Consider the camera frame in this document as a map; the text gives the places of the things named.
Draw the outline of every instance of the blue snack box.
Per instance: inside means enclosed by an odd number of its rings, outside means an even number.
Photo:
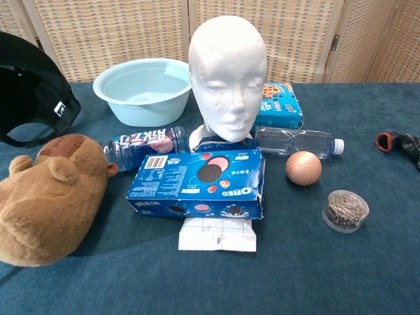
[[[260,149],[146,156],[127,200],[140,215],[263,218]]]
[[[303,125],[303,113],[291,84],[267,82],[264,98],[251,132],[256,126],[299,129]]]

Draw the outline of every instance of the container lid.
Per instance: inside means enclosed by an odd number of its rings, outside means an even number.
[[[334,139],[334,151],[333,154],[341,155],[344,151],[344,140],[343,139]]]

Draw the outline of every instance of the mannequin head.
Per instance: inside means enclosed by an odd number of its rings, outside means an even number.
[[[193,34],[188,64],[203,137],[243,140],[263,99],[267,61],[260,33],[238,16],[212,18]]]

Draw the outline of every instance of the plastic basin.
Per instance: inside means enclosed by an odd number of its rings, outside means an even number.
[[[159,127],[177,120],[185,109],[191,82],[188,64],[169,58],[143,58],[112,66],[93,82],[120,122]]]

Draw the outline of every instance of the stuffed animal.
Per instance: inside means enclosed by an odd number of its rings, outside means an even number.
[[[16,156],[0,182],[0,260],[15,266],[54,263],[77,249],[117,165],[83,135],[46,143],[32,165]]]

